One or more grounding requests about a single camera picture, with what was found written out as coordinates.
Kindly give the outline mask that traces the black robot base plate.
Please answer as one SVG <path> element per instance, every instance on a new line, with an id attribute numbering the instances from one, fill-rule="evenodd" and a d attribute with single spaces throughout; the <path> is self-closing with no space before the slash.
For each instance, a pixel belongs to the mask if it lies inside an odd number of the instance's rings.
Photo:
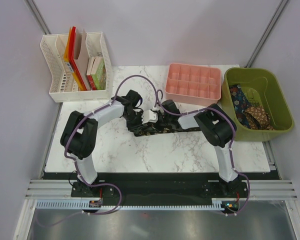
<path id="1" fill-rule="evenodd" d="M 213 198 L 243 200 L 252 194 L 254 184 L 278 181 L 273 170 L 268 173 L 248 173 L 226 186 L 217 173 L 110 173 L 102 172 L 95 187 L 86 186 L 72 173 L 45 173 L 43 180 L 65 180 L 71 187 L 71 197 L 102 198 L 105 206 L 197 206 L 212 203 Z"/>

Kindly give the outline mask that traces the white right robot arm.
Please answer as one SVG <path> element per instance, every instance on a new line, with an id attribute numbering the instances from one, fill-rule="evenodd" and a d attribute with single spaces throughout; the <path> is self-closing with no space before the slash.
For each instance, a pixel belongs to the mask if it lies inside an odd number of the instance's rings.
<path id="1" fill-rule="evenodd" d="M 215 103 L 192 112 L 180 113 L 172 100 L 166 100 L 160 108 L 154 108 L 157 120 L 175 131 L 199 129 L 214 146 L 219 167 L 219 191 L 225 197 L 232 196 L 239 187 L 239 172 L 235 167 L 232 146 L 236 124 Z"/>

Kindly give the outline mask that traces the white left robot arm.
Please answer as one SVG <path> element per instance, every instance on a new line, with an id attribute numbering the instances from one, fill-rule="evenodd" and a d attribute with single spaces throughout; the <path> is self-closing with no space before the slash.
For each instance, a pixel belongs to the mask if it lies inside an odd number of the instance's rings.
<path id="1" fill-rule="evenodd" d="M 60 144 L 64 147 L 64 156 L 73 160 L 78 178 L 83 182 L 82 191 L 89 197 L 96 196 L 100 191 L 100 185 L 95 181 L 98 173 L 92 159 L 98 129 L 121 117 L 127 122 L 140 121 L 135 109 L 142 102 L 142 97 L 130 90 L 127 95 L 114 96 L 109 102 L 90 112 L 73 111 L 69 115 Z"/>

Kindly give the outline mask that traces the black gold floral tie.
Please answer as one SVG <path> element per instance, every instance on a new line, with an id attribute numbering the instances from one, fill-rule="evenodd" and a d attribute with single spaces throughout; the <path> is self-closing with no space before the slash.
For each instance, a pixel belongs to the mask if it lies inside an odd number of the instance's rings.
<path id="1" fill-rule="evenodd" d="M 189 133 L 189 132 L 200 132 L 199 127 L 192 127 L 188 129 L 182 128 L 173 128 L 171 126 L 159 126 L 155 127 L 154 125 L 150 126 L 142 126 L 131 132 L 134 134 L 135 137 L 145 137 L 145 136 L 153 136 L 159 134 L 172 134 L 172 133 Z"/>

